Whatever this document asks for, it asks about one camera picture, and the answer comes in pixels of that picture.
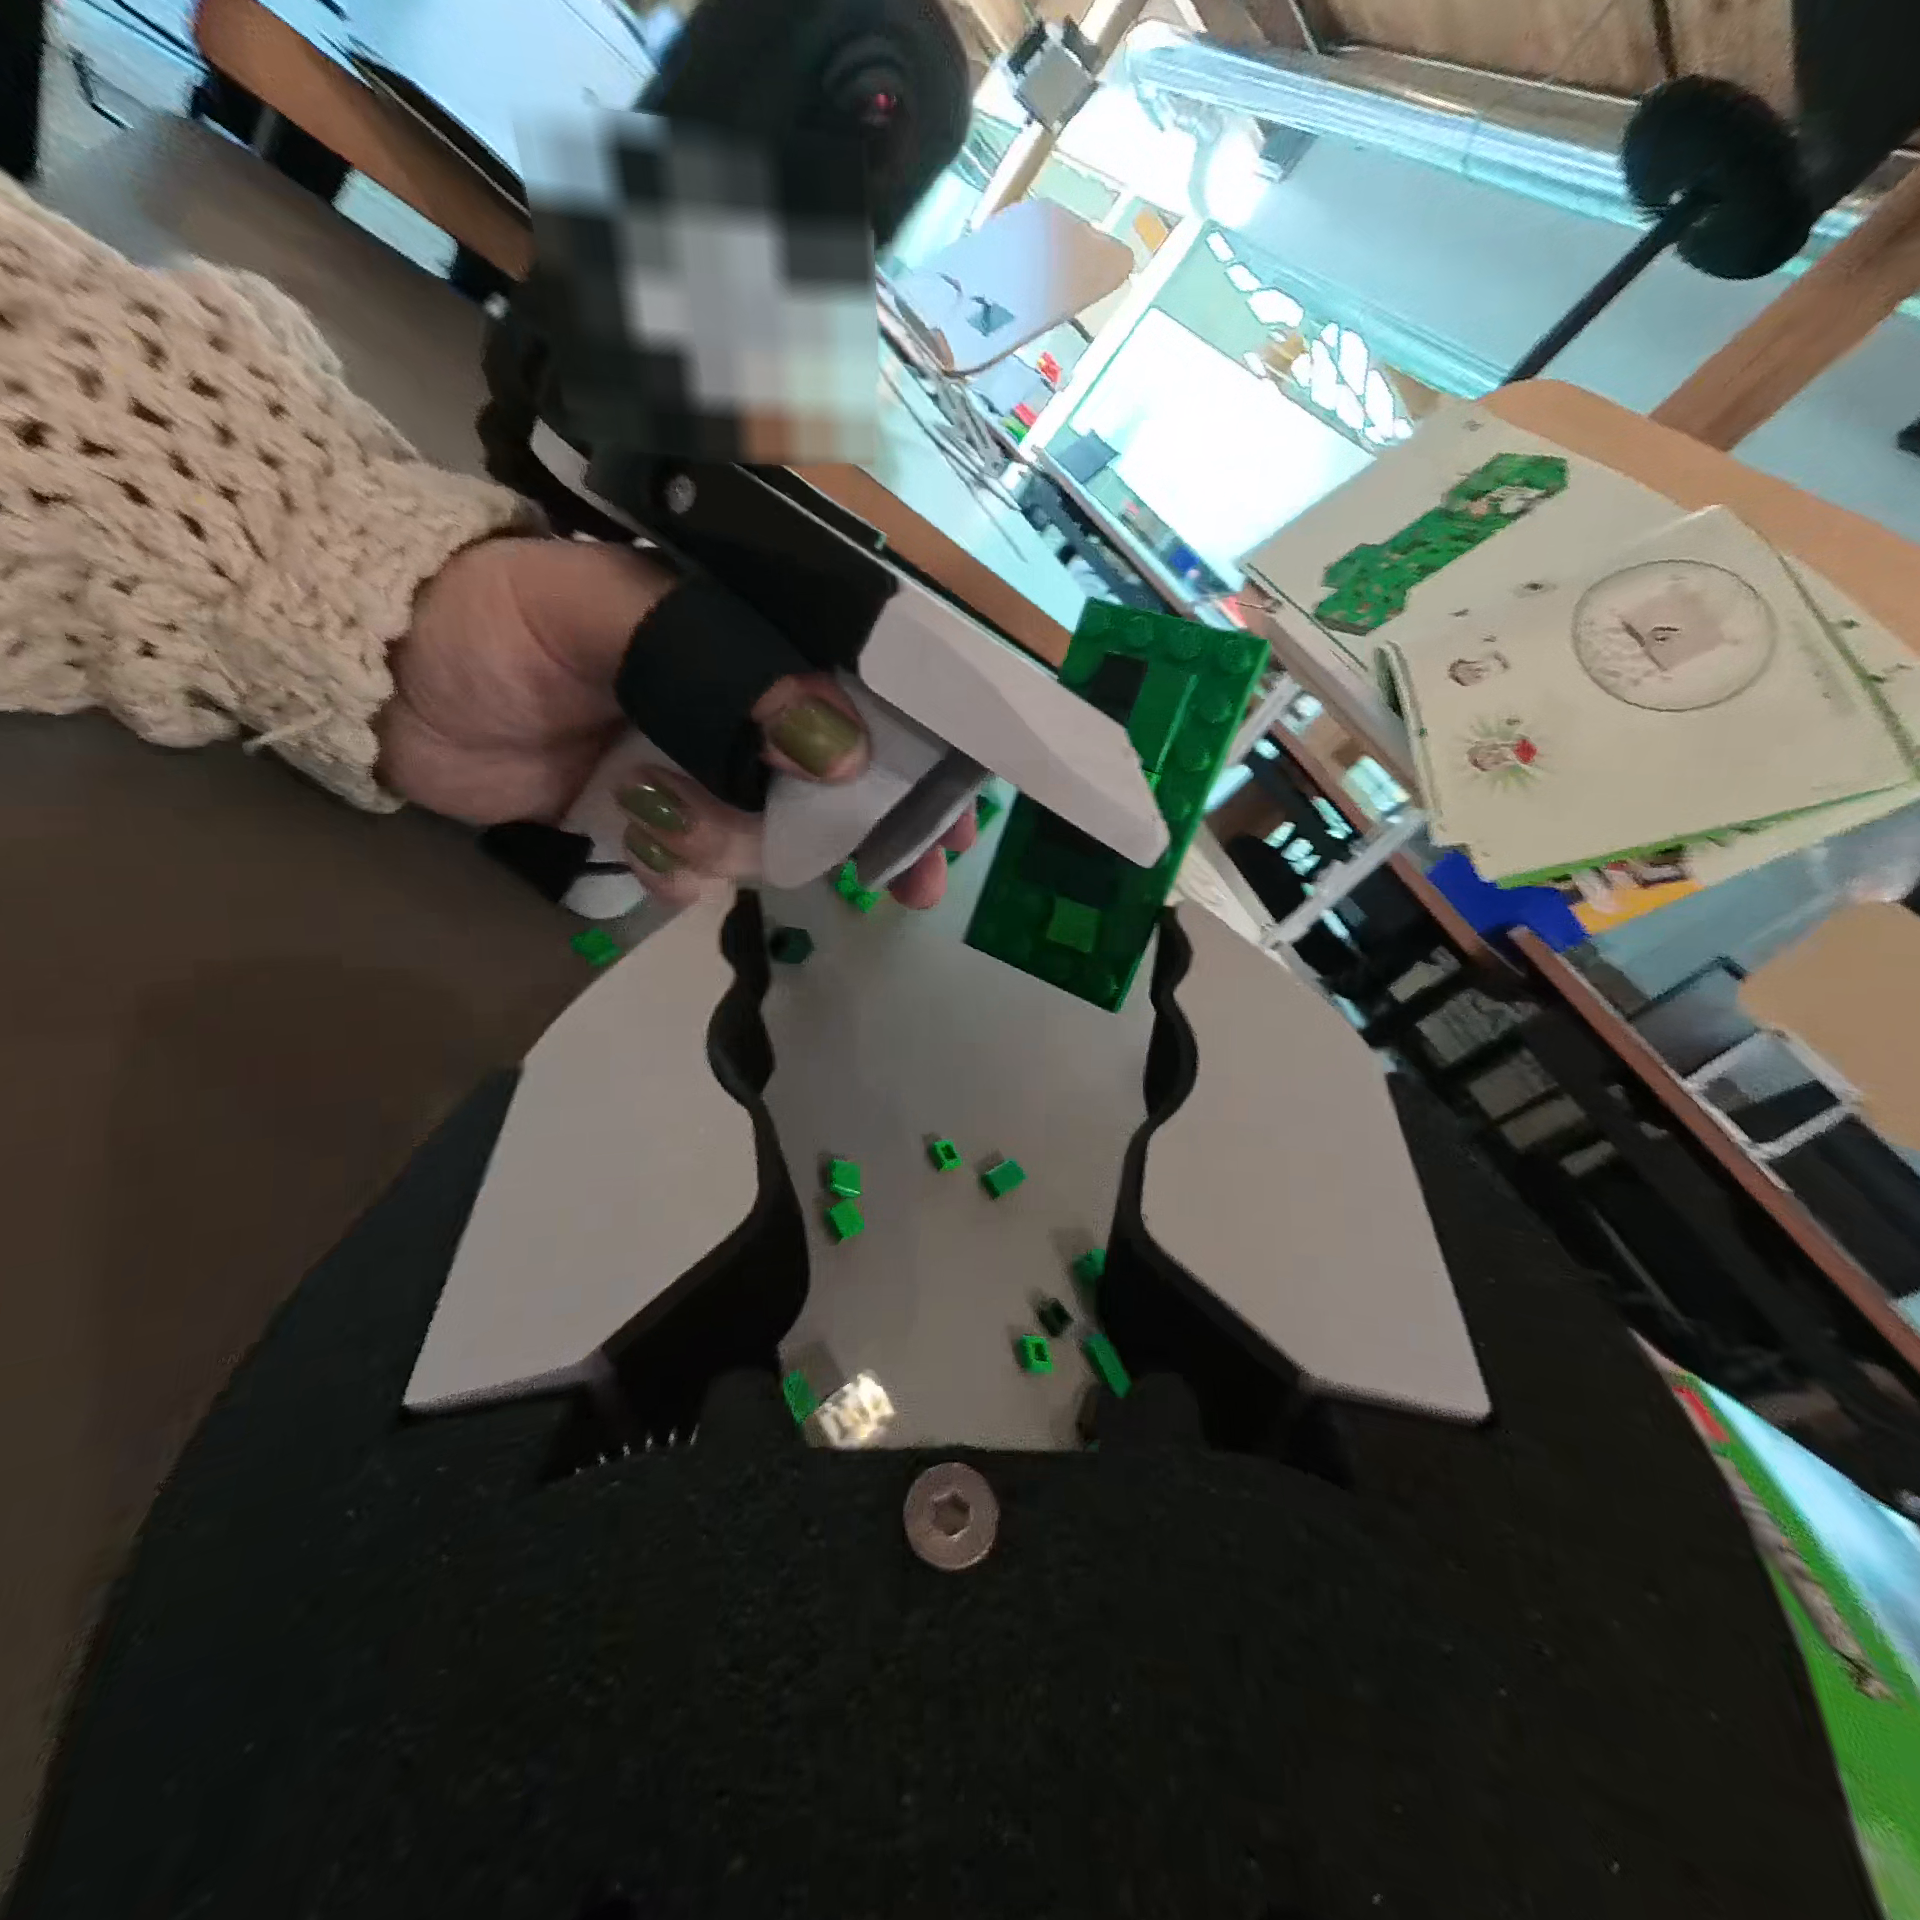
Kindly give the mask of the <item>person's left hand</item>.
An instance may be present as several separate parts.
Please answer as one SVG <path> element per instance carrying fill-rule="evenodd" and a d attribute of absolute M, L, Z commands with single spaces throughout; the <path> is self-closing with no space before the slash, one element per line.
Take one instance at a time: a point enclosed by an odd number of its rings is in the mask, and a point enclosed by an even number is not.
<path fill-rule="evenodd" d="M 561 824 L 630 729 L 616 673 L 636 625 L 673 591 L 648 557 L 613 543 L 490 539 L 416 594 L 390 648 L 376 781 L 466 828 Z M 783 776 L 848 783 L 870 745 L 827 676 L 773 684 L 754 708 Z M 648 899 L 684 906 L 759 870 L 761 828 L 668 764 L 638 764 L 616 806 L 622 863 Z"/>

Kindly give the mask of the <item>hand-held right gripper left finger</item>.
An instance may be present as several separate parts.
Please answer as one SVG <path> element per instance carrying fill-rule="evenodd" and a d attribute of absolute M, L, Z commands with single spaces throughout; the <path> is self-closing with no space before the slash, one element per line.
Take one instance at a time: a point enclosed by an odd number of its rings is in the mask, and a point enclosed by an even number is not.
<path fill-rule="evenodd" d="M 754 889 L 701 899 L 527 1053 L 407 1413 L 579 1389 L 695 1414 L 726 1373 L 779 1378 L 810 1257 L 766 1103 L 766 933 Z"/>

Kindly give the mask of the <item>lego instruction booklet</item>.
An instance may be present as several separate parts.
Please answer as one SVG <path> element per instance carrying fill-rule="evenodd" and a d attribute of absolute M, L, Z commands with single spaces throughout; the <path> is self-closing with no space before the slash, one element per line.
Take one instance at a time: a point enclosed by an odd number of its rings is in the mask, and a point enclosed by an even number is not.
<path fill-rule="evenodd" d="M 1240 568 L 1499 886 L 1737 874 L 1914 800 L 1914 651 L 1728 509 L 1446 407 Z"/>

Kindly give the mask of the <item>green lego box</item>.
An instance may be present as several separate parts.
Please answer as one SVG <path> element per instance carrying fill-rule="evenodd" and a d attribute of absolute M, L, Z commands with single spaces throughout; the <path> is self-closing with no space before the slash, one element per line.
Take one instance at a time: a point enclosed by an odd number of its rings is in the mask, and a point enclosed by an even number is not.
<path fill-rule="evenodd" d="M 1655 1360 L 1789 1620 L 1877 1907 L 1917 1916 L 1917 1531 L 1690 1372 Z"/>

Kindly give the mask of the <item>small green lego pieces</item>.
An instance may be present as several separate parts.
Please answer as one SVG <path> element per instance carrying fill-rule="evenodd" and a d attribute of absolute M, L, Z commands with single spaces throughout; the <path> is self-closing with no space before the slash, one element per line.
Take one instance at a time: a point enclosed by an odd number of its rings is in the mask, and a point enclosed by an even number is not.
<path fill-rule="evenodd" d="M 809 1292 L 779 1367 L 825 1403 L 876 1384 L 876 1446 L 1076 1452 L 1094 1373 L 1072 1261 L 1108 1239 L 1143 1117 L 1149 1012 L 1094 1009 L 965 942 L 1013 797 L 997 789 L 933 908 L 859 908 L 831 880 L 729 889 L 619 933 L 636 960 L 759 935 L 761 1093 L 796 1195 Z"/>

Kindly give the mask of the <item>green tiled lego plate assembly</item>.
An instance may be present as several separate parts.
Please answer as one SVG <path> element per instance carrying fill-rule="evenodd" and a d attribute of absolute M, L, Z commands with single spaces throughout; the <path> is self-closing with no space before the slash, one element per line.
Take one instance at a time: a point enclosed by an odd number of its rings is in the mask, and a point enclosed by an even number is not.
<path fill-rule="evenodd" d="M 1127 734 L 1167 849 L 1143 869 L 1019 797 L 967 948 L 1096 1009 L 1120 1009 L 1265 663 L 1265 639 L 1236 625 L 1085 604 L 1058 683 Z"/>

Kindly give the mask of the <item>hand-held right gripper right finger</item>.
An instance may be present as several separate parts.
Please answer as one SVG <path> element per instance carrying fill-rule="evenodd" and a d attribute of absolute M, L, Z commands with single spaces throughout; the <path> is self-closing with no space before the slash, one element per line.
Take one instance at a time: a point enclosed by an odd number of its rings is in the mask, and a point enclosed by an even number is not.
<path fill-rule="evenodd" d="M 1324 1404 L 1484 1424 L 1493 1397 L 1378 1057 L 1277 956 L 1161 914 L 1108 1340 L 1203 1424 Z"/>

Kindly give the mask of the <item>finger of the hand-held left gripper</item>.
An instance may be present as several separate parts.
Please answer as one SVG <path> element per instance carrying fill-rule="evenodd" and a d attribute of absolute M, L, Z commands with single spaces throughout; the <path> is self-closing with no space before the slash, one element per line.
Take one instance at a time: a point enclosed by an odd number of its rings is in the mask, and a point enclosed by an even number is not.
<path fill-rule="evenodd" d="M 1120 858 L 1161 862 L 1169 828 L 1125 728 L 938 594 L 883 604 L 861 684 Z"/>

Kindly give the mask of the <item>tan rounded board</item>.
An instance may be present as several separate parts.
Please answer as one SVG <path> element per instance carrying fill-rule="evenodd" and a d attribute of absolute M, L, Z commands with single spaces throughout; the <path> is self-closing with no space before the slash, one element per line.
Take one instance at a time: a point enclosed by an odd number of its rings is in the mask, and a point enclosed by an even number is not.
<path fill-rule="evenodd" d="M 1808 563 L 1914 651 L 1917 546 L 1685 433 L 1558 380 L 1498 390 L 1493 418 L 1571 448 L 1678 509 L 1728 509 L 1774 549 Z"/>
<path fill-rule="evenodd" d="M 1862 1122 L 1917 1152 L 1917 917 L 1849 901 L 1740 985 L 1745 1016 L 1801 1042 L 1858 1096 Z"/>

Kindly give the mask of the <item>person's left forearm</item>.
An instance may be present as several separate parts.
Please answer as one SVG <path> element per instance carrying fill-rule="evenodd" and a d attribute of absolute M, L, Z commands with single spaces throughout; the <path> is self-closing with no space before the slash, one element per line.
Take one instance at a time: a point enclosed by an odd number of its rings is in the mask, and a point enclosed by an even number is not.
<path fill-rule="evenodd" d="M 5 180 L 5 714 L 240 739 L 394 814 L 376 720 L 420 591 L 540 529 L 427 461 L 266 279 L 135 264 Z"/>

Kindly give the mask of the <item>black fuzzy microphone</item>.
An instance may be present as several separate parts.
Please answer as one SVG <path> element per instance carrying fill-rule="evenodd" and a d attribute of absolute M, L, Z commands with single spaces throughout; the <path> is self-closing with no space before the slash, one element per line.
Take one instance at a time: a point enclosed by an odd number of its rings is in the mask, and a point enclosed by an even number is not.
<path fill-rule="evenodd" d="M 1789 125 L 1726 78 L 1684 74 L 1646 93 L 1620 170 L 1667 251 L 1711 279 L 1778 273 L 1813 229 Z"/>

